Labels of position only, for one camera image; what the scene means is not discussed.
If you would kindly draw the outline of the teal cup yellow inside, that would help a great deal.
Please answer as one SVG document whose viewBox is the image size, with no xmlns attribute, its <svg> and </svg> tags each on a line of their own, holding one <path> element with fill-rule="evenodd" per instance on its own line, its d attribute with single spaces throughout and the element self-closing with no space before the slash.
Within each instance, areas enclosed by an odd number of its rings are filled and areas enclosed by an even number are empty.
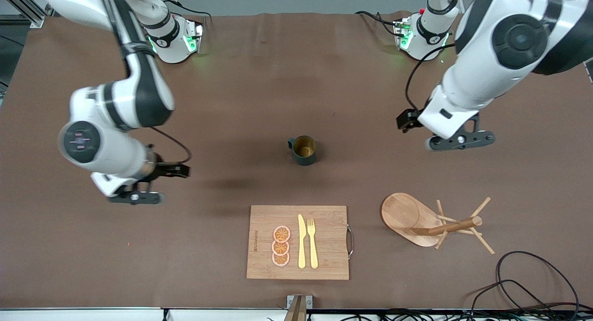
<svg viewBox="0 0 593 321">
<path fill-rule="evenodd" d="M 312 137 L 302 135 L 290 138 L 287 144 L 293 159 L 298 165 L 308 166 L 317 161 L 317 144 Z"/>
</svg>

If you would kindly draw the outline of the table cover mat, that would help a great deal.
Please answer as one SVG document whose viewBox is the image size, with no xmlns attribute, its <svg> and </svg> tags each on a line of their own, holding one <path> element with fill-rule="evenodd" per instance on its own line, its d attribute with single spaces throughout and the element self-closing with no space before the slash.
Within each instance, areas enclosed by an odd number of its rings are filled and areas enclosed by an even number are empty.
<svg viewBox="0 0 593 321">
<path fill-rule="evenodd" d="M 188 179 L 161 178 L 157 206 L 106 201 L 61 156 L 78 88 L 125 75 L 110 32 L 46 20 L 27 36 L 0 108 L 0 308 L 466 308 L 501 255 L 557 266 L 593 307 L 593 85 L 583 66 L 531 74 L 481 111 L 487 147 L 429 152 L 396 117 L 415 62 L 357 15 L 216 17 L 202 54 L 159 67 L 176 100 L 163 130 L 193 153 Z M 307 135 L 317 161 L 287 141 Z M 473 236 L 419 247 L 381 205 L 409 194 Z M 251 205 L 343 205 L 354 235 L 346 281 L 246 278 Z"/>
</svg>

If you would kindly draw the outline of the wooden mug tree rack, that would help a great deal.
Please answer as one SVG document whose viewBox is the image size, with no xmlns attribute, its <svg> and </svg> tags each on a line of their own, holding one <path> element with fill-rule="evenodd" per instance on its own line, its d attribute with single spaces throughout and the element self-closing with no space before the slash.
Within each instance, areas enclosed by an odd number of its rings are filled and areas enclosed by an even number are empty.
<svg viewBox="0 0 593 321">
<path fill-rule="evenodd" d="M 490 201 L 491 198 L 485 198 L 469 217 L 455 220 L 444 215 L 439 200 L 436 201 L 438 211 L 435 212 L 409 194 L 396 193 L 383 201 L 381 218 L 390 230 L 419 247 L 438 250 L 449 233 L 461 233 L 476 237 L 491 255 L 495 255 L 477 230 L 483 223 L 480 213 Z"/>
</svg>

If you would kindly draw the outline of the yellow plastic knife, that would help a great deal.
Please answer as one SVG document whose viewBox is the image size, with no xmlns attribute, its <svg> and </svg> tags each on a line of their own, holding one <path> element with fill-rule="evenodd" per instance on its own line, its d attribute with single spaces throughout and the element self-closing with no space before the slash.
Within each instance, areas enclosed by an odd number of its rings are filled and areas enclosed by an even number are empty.
<svg viewBox="0 0 593 321">
<path fill-rule="evenodd" d="M 299 254 L 298 254 L 298 267 L 304 269 L 306 267 L 306 255 L 304 241 L 307 236 L 307 226 L 304 222 L 304 218 L 301 214 L 298 214 L 298 225 L 299 225 Z"/>
</svg>

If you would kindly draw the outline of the yellow plastic fork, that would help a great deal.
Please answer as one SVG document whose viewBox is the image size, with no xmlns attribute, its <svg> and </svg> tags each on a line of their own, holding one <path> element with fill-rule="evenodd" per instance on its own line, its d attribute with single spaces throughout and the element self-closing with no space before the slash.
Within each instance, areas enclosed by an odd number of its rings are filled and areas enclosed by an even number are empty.
<svg viewBox="0 0 593 321">
<path fill-rule="evenodd" d="M 309 235 L 310 245 L 310 266 L 314 270 L 317 270 L 319 267 L 319 260 L 317 255 L 317 246 L 315 243 L 316 226 L 313 218 L 307 219 L 307 232 Z"/>
</svg>

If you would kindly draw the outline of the white table edge rail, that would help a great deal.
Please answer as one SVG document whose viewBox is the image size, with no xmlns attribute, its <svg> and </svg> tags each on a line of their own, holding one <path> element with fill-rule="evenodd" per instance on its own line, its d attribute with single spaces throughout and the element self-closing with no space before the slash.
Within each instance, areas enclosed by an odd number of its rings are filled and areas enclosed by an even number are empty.
<svg viewBox="0 0 593 321">
<path fill-rule="evenodd" d="M 0 309 L 0 321 L 284 321 L 282 309 Z"/>
</svg>

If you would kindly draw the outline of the metal bracket with wooden post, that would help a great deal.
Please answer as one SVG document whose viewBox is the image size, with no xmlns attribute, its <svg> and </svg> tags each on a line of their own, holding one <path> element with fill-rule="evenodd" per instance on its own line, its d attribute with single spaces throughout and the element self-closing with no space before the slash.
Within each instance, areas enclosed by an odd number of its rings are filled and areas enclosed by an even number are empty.
<svg viewBox="0 0 593 321">
<path fill-rule="evenodd" d="M 287 311 L 284 321 L 312 321 L 310 309 L 313 308 L 312 295 L 288 295 Z"/>
</svg>

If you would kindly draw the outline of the aluminium frame profile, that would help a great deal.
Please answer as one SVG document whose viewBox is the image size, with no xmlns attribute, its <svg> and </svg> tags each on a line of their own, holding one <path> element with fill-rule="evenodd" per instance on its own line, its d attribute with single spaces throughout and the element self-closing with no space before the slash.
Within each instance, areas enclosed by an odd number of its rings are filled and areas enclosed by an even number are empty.
<svg viewBox="0 0 593 321">
<path fill-rule="evenodd" d="M 34 0 L 7 0 L 19 12 L 30 21 L 31 28 L 42 28 L 44 19 L 48 16 L 46 10 Z"/>
</svg>

